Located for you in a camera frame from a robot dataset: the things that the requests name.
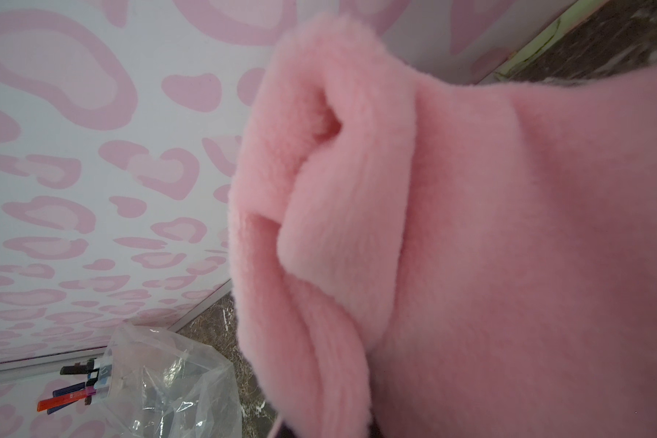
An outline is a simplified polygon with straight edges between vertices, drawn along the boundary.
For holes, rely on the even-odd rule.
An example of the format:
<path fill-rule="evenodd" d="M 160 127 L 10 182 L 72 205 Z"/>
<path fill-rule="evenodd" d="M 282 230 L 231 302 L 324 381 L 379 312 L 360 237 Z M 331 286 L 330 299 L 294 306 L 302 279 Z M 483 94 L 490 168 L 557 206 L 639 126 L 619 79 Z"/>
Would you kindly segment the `clear plastic vacuum bag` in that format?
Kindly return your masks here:
<path fill-rule="evenodd" d="M 102 357 L 93 403 L 125 437 L 239 437 L 235 367 L 213 347 L 122 324 Z"/>

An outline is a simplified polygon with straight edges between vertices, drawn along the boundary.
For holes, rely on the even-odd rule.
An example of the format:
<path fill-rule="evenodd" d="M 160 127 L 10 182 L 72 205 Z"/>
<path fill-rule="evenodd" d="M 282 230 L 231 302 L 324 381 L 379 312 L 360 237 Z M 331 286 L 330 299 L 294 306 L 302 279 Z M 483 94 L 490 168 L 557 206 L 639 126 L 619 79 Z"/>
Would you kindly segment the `pink blanket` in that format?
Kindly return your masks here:
<path fill-rule="evenodd" d="M 275 437 L 657 437 L 657 66 L 456 86 L 320 16 L 229 195 Z"/>

